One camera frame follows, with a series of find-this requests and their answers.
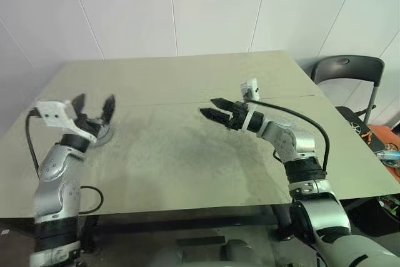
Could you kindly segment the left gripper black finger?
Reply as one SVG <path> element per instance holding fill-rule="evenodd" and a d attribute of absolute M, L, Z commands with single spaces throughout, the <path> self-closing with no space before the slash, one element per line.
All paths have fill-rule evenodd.
<path fill-rule="evenodd" d="M 115 110 L 115 104 L 116 104 L 115 96 L 111 94 L 105 100 L 104 105 L 102 107 L 101 119 L 103 121 L 110 121 L 112 119 Z"/>
<path fill-rule="evenodd" d="M 74 112 L 76 113 L 77 117 L 86 116 L 83 112 L 84 105 L 86 101 L 86 94 L 81 93 L 80 95 L 76 96 L 72 101 L 71 104 L 73 106 Z"/>

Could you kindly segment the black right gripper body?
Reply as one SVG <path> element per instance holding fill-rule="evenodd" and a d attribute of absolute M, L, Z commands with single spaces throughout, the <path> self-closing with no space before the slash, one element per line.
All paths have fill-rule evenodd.
<path fill-rule="evenodd" d="M 249 112 L 248 104 L 236 101 L 229 111 L 232 112 L 232 117 L 229 119 L 226 127 L 233 130 L 242 129 Z"/>

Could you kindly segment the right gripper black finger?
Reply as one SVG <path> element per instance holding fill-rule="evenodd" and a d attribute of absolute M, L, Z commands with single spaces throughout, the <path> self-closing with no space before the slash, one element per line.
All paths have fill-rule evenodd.
<path fill-rule="evenodd" d="M 219 124 L 227 124 L 230 120 L 230 115 L 226 113 L 222 113 L 217 109 L 213 108 L 201 108 L 201 114 L 206 117 L 207 119 L 219 123 Z"/>
<path fill-rule="evenodd" d="M 224 98 L 213 98 L 211 102 L 223 111 L 234 111 L 235 103 Z"/>

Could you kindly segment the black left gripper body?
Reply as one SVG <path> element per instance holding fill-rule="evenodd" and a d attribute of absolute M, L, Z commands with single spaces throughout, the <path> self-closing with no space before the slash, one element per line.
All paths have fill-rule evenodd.
<path fill-rule="evenodd" d="M 109 121 L 103 121 L 101 117 L 89 118 L 86 115 L 77 117 L 74 123 L 79 129 L 92 134 L 97 139 L 104 139 L 109 133 Z"/>

